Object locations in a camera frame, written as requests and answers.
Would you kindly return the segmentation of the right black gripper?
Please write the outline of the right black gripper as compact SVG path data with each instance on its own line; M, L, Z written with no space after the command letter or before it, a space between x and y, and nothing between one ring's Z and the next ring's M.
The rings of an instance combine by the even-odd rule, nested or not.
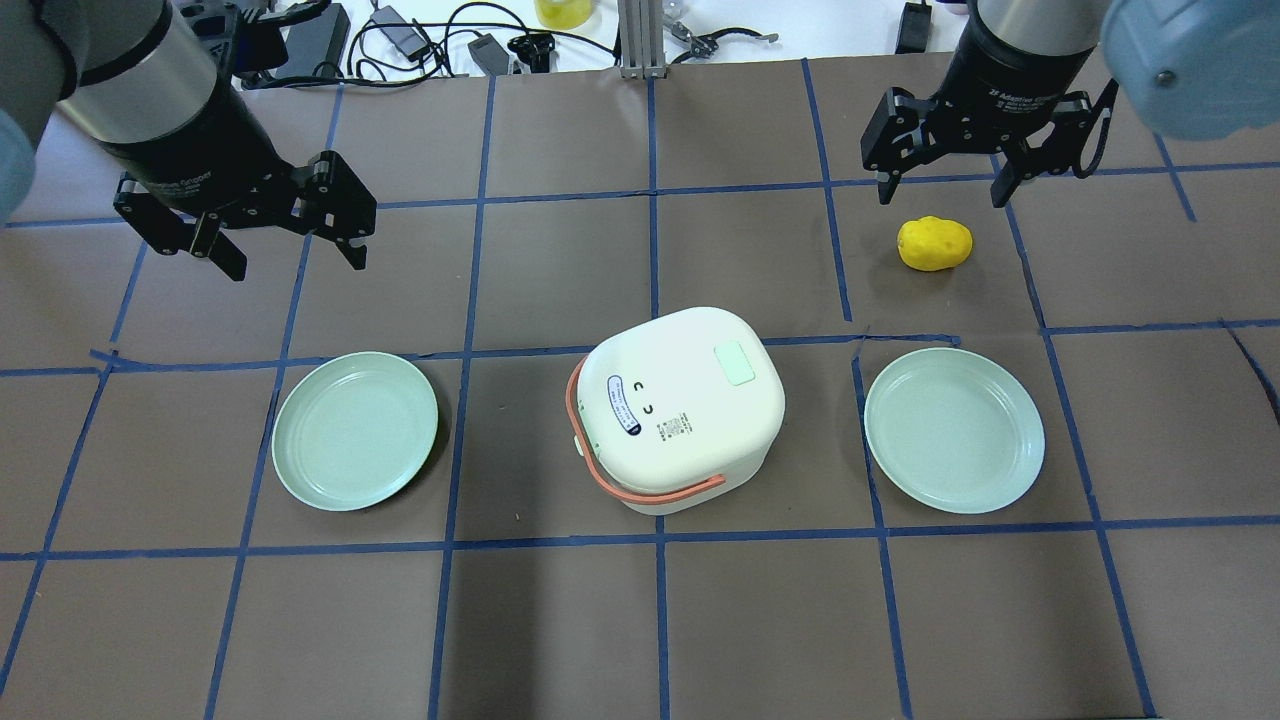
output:
M1005 155L989 188L1007 206L1020 184L1042 174L1091 177L1101 164L1119 95L1111 78L1093 102L1070 92L1092 47L1043 55L1006 44L986 26L966 26L938 90L915 97L887 88L861 135L861 165L876 176L878 202L892 202L902 177L950 154ZM1028 137L1052 129L1033 147Z

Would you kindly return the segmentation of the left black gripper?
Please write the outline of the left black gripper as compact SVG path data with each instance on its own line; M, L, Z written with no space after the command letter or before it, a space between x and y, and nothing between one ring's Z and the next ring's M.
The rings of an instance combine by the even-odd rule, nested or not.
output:
M367 266L378 201L366 184L337 151L293 168L228 79L216 78L204 106L177 128L105 140L102 149L129 174L113 208L160 255L187 252L241 282L247 258L223 224L276 225L329 241L357 272Z

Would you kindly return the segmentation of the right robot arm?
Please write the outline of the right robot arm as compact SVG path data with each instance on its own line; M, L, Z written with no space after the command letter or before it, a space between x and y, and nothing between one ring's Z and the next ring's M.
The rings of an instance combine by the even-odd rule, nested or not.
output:
M1092 176L1125 94L1155 133L1213 141L1275 124L1275 1L970 1L928 97L884 92L860 141L878 200L951 154L1001 155L995 208L1039 176Z

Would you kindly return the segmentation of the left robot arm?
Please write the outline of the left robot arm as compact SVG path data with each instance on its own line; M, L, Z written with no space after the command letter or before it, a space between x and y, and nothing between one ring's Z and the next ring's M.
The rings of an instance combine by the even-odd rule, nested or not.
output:
M362 270L375 197L335 151L289 164L233 85L284 64L282 29L326 9L5 1L3 217L27 199L61 113L122 167L111 205L156 254L186 252L242 281L247 259L228 232L278 227L332 242Z

